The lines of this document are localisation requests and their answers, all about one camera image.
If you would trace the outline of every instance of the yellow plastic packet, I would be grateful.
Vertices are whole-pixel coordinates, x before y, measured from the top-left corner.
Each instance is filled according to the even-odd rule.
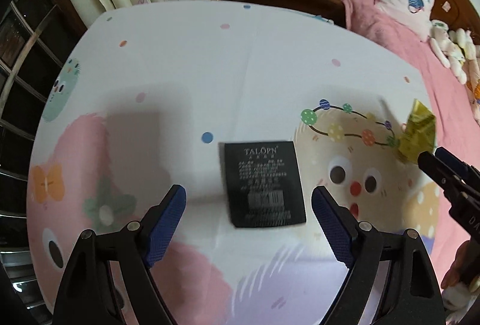
[[[420,101],[413,102],[413,108],[400,137],[398,151],[401,157],[417,164],[421,152],[433,153],[435,146],[436,118]]]

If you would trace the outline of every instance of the pink blanket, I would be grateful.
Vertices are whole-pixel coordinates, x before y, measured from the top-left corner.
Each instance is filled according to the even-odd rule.
[[[442,66],[429,44],[408,27],[374,6],[374,0],[342,0],[346,27],[392,51],[417,68],[437,117],[437,140],[461,160],[480,168],[480,127],[473,119],[466,89]],[[441,197],[440,215],[431,253],[439,281],[452,264],[458,246],[469,237],[448,215],[450,203]]]

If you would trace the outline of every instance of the orange bow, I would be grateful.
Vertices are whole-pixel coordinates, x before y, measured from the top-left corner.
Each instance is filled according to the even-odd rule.
[[[34,182],[34,197],[38,203],[43,203],[48,196],[56,201],[61,201],[65,195],[65,186],[63,185],[62,166],[55,164],[48,173],[39,165],[32,168]]]

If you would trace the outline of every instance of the green cartoon character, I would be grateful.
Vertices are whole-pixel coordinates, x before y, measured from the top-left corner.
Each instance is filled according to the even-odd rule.
[[[67,104],[71,92],[77,84],[80,74],[80,64],[76,58],[69,59],[63,66],[57,80],[53,83],[49,98],[46,101],[42,117],[45,121],[51,122],[62,112]]]

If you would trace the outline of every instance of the black packet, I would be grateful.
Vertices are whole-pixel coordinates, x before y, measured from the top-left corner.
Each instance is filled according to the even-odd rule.
[[[236,228],[307,221],[292,141],[225,144],[225,175]]]

